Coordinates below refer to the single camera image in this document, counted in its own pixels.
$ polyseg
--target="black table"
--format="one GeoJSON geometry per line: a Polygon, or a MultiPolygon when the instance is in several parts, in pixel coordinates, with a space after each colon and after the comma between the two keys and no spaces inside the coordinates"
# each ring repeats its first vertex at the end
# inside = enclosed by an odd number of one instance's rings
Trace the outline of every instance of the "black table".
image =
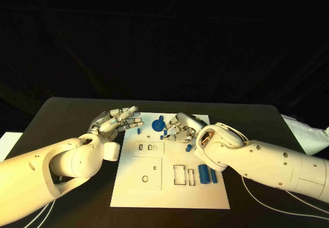
{"type": "MultiPolygon", "coordinates": [[[[65,139],[80,137],[94,117],[116,108],[139,106],[142,112],[210,115],[211,123],[223,122],[240,130],[249,139],[257,139],[304,152],[278,109],[269,105],[211,104],[51,98],[12,149],[12,158],[65,139]]],[[[116,138],[123,144],[125,133],[116,138]]],[[[223,173],[230,210],[112,208],[119,162],[104,161],[90,181],[61,197],[42,227],[328,227],[329,221],[283,214],[266,208],[252,198],[241,176],[233,168],[223,173]]],[[[295,213],[328,216],[301,203],[285,191],[246,180],[252,193],[269,206],[295,213]]],[[[299,195],[306,201],[329,210],[329,204],[299,195]]],[[[6,227],[24,227],[35,218],[35,212],[6,227]]],[[[35,221],[37,227],[45,216],[35,221]]]]}

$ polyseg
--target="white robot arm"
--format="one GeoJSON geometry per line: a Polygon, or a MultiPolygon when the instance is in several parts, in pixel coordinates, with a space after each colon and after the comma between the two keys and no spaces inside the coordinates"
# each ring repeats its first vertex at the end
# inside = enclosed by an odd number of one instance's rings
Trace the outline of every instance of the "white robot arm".
{"type": "Polygon", "coordinates": [[[175,116],[166,129],[172,126],[178,134],[166,135],[164,139],[188,143],[197,137],[194,153],[213,169],[224,171],[230,165],[241,176],[259,183],[329,203],[328,160],[269,143],[249,141],[230,126],[223,123],[207,125],[185,113],[175,116]]]}
{"type": "Polygon", "coordinates": [[[0,226],[19,220],[84,184],[103,159],[117,161],[120,131],[142,126],[138,107],[103,112],[89,133],[0,162],[0,226]],[[55,183],[51,171],[64,177],[55,183]]]}

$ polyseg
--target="black backdrop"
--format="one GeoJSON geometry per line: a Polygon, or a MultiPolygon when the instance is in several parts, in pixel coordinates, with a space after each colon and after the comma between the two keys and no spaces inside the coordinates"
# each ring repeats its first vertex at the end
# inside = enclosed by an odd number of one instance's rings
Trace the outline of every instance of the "black backdrop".
{"type": "Polygon", "coordinates": [[[269,104],[325,128],[328,13],[205,6],[2,1],[2,131],[52,96],[269,104]]]}

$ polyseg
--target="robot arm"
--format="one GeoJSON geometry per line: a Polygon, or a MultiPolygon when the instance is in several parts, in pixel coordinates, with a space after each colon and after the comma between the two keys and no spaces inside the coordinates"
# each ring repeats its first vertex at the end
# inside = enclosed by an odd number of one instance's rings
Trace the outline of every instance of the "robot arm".
{"type": "Polygon", "coordinates": [[[116,109],[94,119],[89,133],[0,162],[0,226],[19,220],[84,184],[103,159],[117,161],[117,133],[143,125],[138,107],[116,109]],[[64,178],[54,182],[51,170],[64,178]]]}
{"type": "MultiPolygon", "coordinates": [[[[195,119],[191,115],[177,115],[178,123],[187,122],[181,118],[195,119]]],[[[246,136],[230,126],[217,123],[190,130],[197,137],[195,156],[207,165],[224,171],[230,165],[246,178],[275,188],[298,192],[329,203],[329,161],[312,157],[280,146],[260,141],[249,141],[246,136]]],[[[178,140],[168,135],[166,140],[178,140]]]]}

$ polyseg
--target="cable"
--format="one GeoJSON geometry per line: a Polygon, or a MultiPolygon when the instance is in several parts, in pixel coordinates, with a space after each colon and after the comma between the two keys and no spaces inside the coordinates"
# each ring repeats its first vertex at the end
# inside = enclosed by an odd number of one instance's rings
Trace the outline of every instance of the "cable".
{"type": "Polygon", "coordinates": [[[329,214],[329,211],[324,210],[322,208],[317,207],[315,205],[312,205],[311,203],[308,203],[306,201],[304,201],[296,195],[292,194],[292,192],[286,191],[288,194],[291,194],[301,202],[304,202],[305,204],[308,204],[311,207],[314,207],[315,209],[321,210],[322,212],[329,214]]]}
{"type": "Polygon", "coordinates": [[[270,208],[272,210],[276,210],[276,211],[279,211],[279,212],[282,212],[282,213],[286,213],[286,214],[291,214],[291,215],[306,216],[306,217],[314,217],[314,218],[319,218],[319,219],[329,220],[329,218],[327,218],[327,217],[321,217],[321,216],[317,216],[317,215],[296,214],[296,213],[286,212],[286,211],[283,211],[283,210],[279,210],[279,209],[272,208],[270,206],[267,206],[265,203],[262,203],[262,202],[257,200],[257,198],[256,198],[254,195],[252,194],[252,192],[250,192],[250,190],[249,190],[249,188],[247,188],[247,185],[246,185],[244,177],[241,176],[241,178],[243,178],[243,183],[244,183],[246,189],[247,189],[247,191],[249,191],[252,197],[256,199],[256,201],[257,201],[263,206],[266,206],[266,207],[270,208]]]}
{"type": "Polygon", "coordinates": [[[28,224],[24,228],[28,228],[29,225],[32,224],[32,222],[39,218],[39,216],[41,216],[41,214],[44,213],[44,211],[45,211],[45,209],[47,209],[47,207],[48,207],[48,205],[44,207],[44,209],[42,209],[42,211],[39,212],[38,216],[35,217],[35,219],[29,222],[29,224],[28,224]]]}
{"type": "Polygon", "coordinates": [[[42,224],[44,224],[44,222],[45,222],[45,220],[47,220],[47,218],[48,218],[48,216],[50,216],[50,213],[51,213],[52,208],[54,208],[54,205],[55,205],[55,201],[57,201],[57,200],[54,200],[54,204],[52,204],[51,209],[50,209],[50,211],[48,211],[47,217],[45,217],[45,219],[42,220],[42,222],[41,222],[41,224],[39,224],[39,226],[38,226],[37,228],[41,228],[41,226],[42,226],[42,224]]]}

